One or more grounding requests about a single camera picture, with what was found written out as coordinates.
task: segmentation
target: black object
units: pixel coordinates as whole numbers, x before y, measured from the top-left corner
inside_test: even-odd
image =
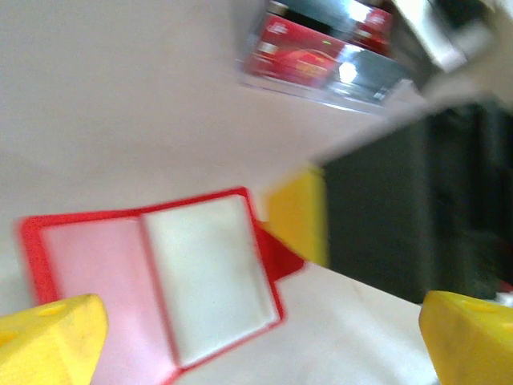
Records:
[[[487,10],[480,0],[434,0],[434,4],[455,29],[472,20],[481,19]]]
[[[389,11],[394,20],[390,32],[390,57],[408,70],[415,86],[422,90],[439,70],[401,13],[395,8]]]
[[[348,7],[354,0],[280,0],[270,2],[268,12],[312,30],[346,40],[357,23]]]
[[[416,303],[493,298],[513,239],[510,121],[493,101],[453,107],[324,164],[330,269]]]

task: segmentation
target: white surface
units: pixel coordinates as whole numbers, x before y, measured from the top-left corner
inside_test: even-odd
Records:
[[[244,205],[233,196],[145,216],[184,366],[278,319]]]
[[[511,18],[513,18],[513,0],[497,0],[497,5],[506,10]]]
[[[383,133],[382,119],[236,83],[233,24],[247,21],[232,11],[257,2],[0,2],[0,313],[31,305],[16,218],[258,192]],[[320,268],[280,289],[285,325],[184,383],[434,382],[417,306]]]
[[[513,292],[512,293],[497,293],[495,300],[501,305],[513,307]]]

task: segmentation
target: red folder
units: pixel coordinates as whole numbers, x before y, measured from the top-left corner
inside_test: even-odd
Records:
[[[278,326],[276,281],[304,262],[235,188],[161,205],[26,218],[38,303],[96,293],[109,334],[93,384],[172,383]]]

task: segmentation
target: yellow plastic piece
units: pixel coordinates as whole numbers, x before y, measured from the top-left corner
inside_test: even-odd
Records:
[[[325,184],[322,170],[308,167],[266,196],[267,230],[304,259],[328,265]]]
[[[91,382],[105,338],[107,313],[88,294],[0,318],[0,383]]]
[[[431,291],[419,322],[442,385],[513,384],[513,309]]]

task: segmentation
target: yellow foam block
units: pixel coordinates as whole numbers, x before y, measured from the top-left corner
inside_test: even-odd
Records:
[[[419,322],[442,385],[513,384],[513,309],[431,291]]]
[[[322,170],[308,167],[268,192],[266,229],[308,261],[326,266],[327,224]]]
[[[0,383],[89,384],[107,328],[103,303],[93,294],[1,317]]]

